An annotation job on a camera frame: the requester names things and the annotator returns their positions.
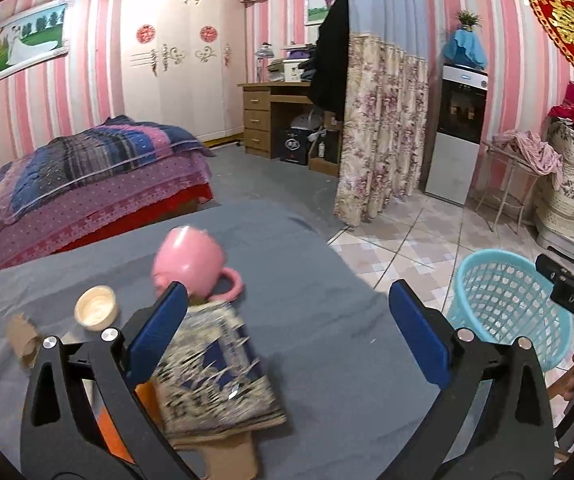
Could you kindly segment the black hanging coat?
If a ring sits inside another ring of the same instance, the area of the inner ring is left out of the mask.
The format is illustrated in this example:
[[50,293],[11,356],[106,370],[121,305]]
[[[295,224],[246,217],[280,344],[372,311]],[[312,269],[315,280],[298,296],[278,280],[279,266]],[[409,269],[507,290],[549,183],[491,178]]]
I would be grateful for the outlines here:
[[312,103],[344,121],[350,45],[349,0],[334,0],[318,30],[308,97]]

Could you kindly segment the white wardrobe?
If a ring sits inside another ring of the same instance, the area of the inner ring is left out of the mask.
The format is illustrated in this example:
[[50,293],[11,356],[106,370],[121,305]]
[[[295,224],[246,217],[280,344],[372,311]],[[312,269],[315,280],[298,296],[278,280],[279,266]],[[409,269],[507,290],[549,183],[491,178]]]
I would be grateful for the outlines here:
[[124,110],[201,141],[244,128],[246,24],[240,0],[121,0]]

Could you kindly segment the floral curtain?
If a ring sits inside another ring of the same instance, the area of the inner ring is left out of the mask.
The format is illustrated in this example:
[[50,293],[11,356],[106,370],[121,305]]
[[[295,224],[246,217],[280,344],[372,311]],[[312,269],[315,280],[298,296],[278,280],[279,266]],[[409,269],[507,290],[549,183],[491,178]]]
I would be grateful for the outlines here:
[[334,214],[348,226],[378,217],[418,186],[428,112],[424,58],[351,35]]

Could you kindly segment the cloth covered furniture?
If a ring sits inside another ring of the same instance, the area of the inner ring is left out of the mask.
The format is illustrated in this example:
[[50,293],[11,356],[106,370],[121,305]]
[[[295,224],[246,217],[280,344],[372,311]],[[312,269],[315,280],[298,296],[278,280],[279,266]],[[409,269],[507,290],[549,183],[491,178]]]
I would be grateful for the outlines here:
[[574,127],[553,120],[547,141],[561,156],[562,183],[555,188],[549,179],[538,181],[535,191],[534,221],[537,244],[552,246],[574,257]]

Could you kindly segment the white water dispenser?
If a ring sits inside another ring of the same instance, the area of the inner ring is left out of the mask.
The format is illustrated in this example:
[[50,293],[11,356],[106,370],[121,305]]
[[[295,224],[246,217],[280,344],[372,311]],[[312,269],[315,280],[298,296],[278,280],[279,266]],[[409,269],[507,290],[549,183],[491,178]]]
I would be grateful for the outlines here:
[[445,63],[426,193],[464,206],[482,141],[488,75]]

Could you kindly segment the wooden desk with drawers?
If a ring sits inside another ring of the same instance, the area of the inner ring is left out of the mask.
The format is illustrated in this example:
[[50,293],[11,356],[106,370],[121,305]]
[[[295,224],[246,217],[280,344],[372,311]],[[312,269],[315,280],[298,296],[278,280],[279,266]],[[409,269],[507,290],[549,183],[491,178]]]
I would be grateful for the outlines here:
[[244,151],[249,155],[279,159],[285,130],[308,130],[311,141],[305,167],[320,174],[339,174],[342,122],[334,114],[315,107],[308,98],[307,82],[257,82],[242,84]]

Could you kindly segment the black box under desk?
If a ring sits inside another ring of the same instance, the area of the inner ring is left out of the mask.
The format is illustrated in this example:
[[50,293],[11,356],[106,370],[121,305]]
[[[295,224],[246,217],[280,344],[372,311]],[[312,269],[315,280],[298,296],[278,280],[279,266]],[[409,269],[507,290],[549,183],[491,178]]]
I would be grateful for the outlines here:
[[310,154],[311,141],[308,130],[290,128],[281,135],[279,158],[282,162],[306,166]]

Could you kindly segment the blue cloth covered pot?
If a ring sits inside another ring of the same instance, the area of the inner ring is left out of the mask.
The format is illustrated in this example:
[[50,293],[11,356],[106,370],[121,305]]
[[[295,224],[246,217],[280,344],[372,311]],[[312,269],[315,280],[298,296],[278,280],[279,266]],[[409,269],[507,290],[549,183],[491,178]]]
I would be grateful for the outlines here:
[[474,31],[480,25],[480,16],[467,10],[460,10],[456,18],[458,29],[452,33],[443,48],[444,58],[454,65],[485,70],[488,59]]

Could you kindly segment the patterned snack bag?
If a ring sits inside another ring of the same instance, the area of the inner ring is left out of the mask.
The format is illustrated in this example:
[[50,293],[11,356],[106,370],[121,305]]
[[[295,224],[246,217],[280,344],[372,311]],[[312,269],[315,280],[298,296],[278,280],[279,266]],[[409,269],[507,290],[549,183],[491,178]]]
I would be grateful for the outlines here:
[[287,421],[244,320],[226,301],[187,310],[152,382],[176,450]]

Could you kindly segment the framed wedding photo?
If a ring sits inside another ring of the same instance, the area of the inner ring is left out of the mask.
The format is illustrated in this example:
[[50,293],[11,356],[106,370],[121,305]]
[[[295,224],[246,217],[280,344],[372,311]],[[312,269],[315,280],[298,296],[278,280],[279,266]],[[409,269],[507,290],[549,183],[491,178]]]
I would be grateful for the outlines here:
[[54,0],[0,22],[0,81],[67,55],[64,24],[73,0]]

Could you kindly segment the pink clothes on stand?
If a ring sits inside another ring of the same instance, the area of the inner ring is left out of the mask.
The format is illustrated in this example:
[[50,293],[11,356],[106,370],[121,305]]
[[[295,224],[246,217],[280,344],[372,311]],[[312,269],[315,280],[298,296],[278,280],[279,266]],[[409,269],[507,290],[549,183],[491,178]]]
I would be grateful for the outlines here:
[[493,144],[503,150],[509,148],[517,153],[539,176],[549,176],[556,191],[564,183],[562,156],[539,134],[532,131],[507,130],[493,136]]

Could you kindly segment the small cream bowl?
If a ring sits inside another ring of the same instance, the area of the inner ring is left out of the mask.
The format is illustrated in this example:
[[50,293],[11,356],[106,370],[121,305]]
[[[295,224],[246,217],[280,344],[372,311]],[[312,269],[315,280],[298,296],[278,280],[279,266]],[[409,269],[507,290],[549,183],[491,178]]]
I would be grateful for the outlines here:
[[110,327],[119,314],[116,293],[106,285],[87,289],[74,307],[74,318],[90,332],[101,332]]

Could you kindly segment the desk lamp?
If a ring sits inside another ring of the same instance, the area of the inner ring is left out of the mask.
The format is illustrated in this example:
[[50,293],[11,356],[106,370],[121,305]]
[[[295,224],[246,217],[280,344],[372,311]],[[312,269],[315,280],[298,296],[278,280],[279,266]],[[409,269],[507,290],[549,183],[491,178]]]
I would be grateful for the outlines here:
[[268,42],[262,42],[262,44],[254,52],[255,57],[255,79],[257,82],[266,81],[267,67],[272,62],[275,57],[273,46]]

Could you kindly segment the pink piggy mug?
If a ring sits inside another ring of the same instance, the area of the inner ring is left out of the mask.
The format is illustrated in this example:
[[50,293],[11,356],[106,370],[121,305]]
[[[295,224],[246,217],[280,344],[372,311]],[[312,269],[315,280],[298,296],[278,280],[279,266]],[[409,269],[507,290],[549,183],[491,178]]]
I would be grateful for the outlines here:
[[153,259],[152,284],[158,295],[179,282],[192,299],[232,302],[244,291],[244,282],[225,263],[224,249],[208,232],[179,226],[166,234]]

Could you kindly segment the brown phone case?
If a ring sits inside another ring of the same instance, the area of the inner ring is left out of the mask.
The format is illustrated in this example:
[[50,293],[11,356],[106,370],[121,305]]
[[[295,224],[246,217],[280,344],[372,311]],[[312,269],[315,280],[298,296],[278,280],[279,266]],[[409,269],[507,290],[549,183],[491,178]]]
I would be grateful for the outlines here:
[[182,444],[177,451],[200,479],[252,480],[259,477],[260,465],[250,431]]

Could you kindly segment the grey table cloth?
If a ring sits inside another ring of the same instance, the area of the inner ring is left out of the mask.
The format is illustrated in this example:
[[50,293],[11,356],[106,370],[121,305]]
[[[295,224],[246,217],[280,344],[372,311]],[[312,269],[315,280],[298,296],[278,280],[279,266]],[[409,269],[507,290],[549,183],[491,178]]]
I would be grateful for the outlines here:
[[[304,219],[262,200],[180,218],[209,232],[244,280],[236,307],[285,425],[256,437],[266,479],[375,479],[398,455],[438,390],[389,310]],[[0,271],[0,449],[20,460],[29,378],[6,327],[23,314],[43,335],[83,339],[73,316],[89,287],[116,293],[122,318],[156,298],[153,257],[171,222]]]

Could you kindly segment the bed with purple cover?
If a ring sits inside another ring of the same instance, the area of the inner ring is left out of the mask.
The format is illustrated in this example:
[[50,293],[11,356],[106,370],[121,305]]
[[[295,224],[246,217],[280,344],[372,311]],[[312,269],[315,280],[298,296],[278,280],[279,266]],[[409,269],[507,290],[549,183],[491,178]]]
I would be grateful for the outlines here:
[[0,270],[193,212],[210,180],[192,151],[66,192],[0,230]]

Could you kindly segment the striped plaid blanket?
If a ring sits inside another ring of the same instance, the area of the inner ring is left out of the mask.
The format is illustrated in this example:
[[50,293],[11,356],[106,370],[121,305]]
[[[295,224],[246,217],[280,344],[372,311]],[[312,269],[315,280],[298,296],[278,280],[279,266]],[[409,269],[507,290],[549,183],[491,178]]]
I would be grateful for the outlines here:
[[187,130],[125,115],[48,144],[0,168],[0,230],[56,197],[175,155],[212,151]]

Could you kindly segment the cardboard tube roll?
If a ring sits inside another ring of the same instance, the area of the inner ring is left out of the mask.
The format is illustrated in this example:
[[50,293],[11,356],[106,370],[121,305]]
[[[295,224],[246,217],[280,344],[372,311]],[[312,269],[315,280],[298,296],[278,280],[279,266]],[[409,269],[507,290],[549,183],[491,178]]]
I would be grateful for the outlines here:
[[42,335],[23,314],[16,314],[8,320],[6,334],[10,347],[21,366],[30,370],[42,348]]

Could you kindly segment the metal stand table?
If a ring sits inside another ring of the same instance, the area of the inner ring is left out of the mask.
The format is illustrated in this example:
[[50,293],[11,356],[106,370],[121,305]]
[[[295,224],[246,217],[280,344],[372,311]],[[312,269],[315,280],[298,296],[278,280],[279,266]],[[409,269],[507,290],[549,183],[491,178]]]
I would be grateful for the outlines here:
[[492,233],[497,232],[501,216],[516,220],[514,232],[520,233],[526,206],[540,176],[518,154],[484,142],[485,166],[483,188],[476,211],[482,206],[495,207],[495,217],[488,222]]

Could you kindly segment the light blue plastic basket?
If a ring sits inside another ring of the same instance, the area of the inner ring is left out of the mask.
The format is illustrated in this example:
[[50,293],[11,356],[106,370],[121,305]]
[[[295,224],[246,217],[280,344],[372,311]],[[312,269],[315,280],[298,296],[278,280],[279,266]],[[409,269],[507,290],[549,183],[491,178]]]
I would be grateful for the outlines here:
[[445,311],[453,327],[467,327],[498,344],[526,337],[544,372],[558,366],[570,349],[571,313],[550,300],[552,283],[535,264],[514,252],[483,249],[467,256],[455,272],[453,292]]

